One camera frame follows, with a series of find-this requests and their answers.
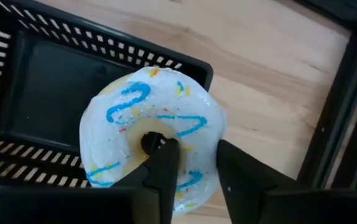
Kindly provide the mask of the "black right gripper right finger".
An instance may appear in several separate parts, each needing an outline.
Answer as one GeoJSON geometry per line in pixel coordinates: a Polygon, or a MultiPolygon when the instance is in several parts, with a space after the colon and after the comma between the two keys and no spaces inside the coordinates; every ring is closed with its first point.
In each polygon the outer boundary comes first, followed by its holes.
{"type": "Polygon", "coordinates": [[[304,188],[223,139],[218,142],[216,165],[232,224],[258,224],[268,191],[304,188]]]}

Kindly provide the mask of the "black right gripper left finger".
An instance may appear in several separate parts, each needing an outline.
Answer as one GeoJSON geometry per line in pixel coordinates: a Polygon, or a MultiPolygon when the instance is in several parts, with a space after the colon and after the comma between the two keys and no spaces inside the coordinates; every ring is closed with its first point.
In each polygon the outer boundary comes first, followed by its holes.
{"type": "Polygon", "coordinates": [[[113,185],[122,193],[115,210],[118,224],[171,224],[179,159],[179,142],[169,139],[113,185]]]}

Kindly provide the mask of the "white iced donut blue squiggles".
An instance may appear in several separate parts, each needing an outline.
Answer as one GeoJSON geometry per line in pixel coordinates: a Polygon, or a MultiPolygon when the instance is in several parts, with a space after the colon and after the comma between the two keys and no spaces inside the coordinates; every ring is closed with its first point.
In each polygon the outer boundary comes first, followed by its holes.
{"type": "Polygon", "coordinates": [[[146,160],[144,140],[157,133],[180,146],[173,206],[181,215],[202,206],[218,183],[216,150],[226,114],[193,78],[143,67],[104,87],[84,111],[80,156],[93,187],[110,187],[146,160]]]}

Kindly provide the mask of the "black plastic slotted basket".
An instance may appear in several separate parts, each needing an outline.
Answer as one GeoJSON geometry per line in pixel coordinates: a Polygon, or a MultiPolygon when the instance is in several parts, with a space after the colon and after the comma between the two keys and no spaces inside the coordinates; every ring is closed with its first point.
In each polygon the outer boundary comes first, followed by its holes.
{"type": "Polygon", "coordinates": [[[0,188],[87,187],[78,129],[88,103],[141,67],[209,89],[212,67],[34,0],[0,0],[0,188]]]}

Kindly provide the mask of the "black aluminium table frame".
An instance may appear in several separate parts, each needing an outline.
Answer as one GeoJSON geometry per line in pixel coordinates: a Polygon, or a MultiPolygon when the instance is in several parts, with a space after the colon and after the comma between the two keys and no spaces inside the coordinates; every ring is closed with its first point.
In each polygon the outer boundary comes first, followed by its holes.
{"type": "Polygon", "coordinates": [[[357,0],[294,0],[351,30],[297,180],[325,187],[357,103],[357,0]]]}

